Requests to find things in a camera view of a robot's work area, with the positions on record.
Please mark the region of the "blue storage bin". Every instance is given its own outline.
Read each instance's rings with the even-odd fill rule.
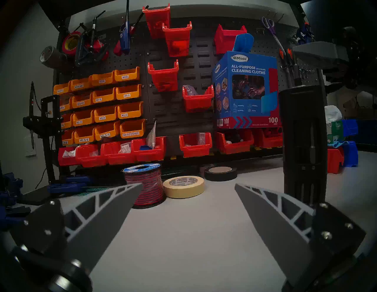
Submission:
[[[355,167],[359,163],[359,154],[357,153],[356,143],[354,141],[348,141],[342,146],[344,151],[344,167]]]
[[[47,187],[50,194],[81,193],[86,183],[52,183]]]
[[[358,144],[377,145],[377,119],[356,121],[359,133],[353,140]]]
[[[342,120],[343,122],[343,136],[355,136],[359,133],[357,122],[355,119]]]
[[[86,183],[91,184],[92,178],[90,176],[71,176],[66,178],[66,183]]]

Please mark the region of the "tape roll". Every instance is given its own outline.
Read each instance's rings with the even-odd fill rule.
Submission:
[[[69,56],[74,56],[76,54],[78,39],[81,33],[79,31],[74,31],[73,33],[66,36],[61,45],[63,53]]]
[[[191,198],[204,192],[204,179],[199,176],[178,176],[164,181],[163,187],[167,197]]]
[[[204,177],[212,182],[226,182],[237,177],[237,169],[228,166],[212,167],[204,171]]]

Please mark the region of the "wire spool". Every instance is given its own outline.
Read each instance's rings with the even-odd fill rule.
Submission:
[[[73,33],[66,36],[63,44],[61,45],[61,49],[63,50],[64,54],[73,57],[75,56],[80,35],[81,33],[79,31],[74,31]]]
[[[204,177],[212,182],[225,182],[237,177],[237,169],[228,166],[211,167],[204,171]]]
[[[161,181],[161,170],[158,163],[140,164],[123,170],[127,184],[142,183],[143,190],[136,199],[133,208],[145,209],[161,204],[164,191]]]

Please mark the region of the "cardboard box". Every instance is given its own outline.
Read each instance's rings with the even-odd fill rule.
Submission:
[[[213,71],[217,127],[281,126],[274,57],[228,51]]]
[[[333,144],[336,141],[343,142],[343,122],[327,122],[326,123],[327,144]]]

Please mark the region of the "duct tape roll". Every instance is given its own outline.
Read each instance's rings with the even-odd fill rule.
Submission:
[[[164,181],[163,187],[167,197],[191,198],[204,192],[204,179],[199,176],[178,176]]]
[[[57,69],[58,71],[72,71],[72,63],[68,62],[67,55],[59,52],[55,47],[48,46],[41,53],[39,60],[46,67]]]
[[[237,169],[228,166],[212,167],[204,172],[204,177],[212,182],[225,182],[237,177]]]

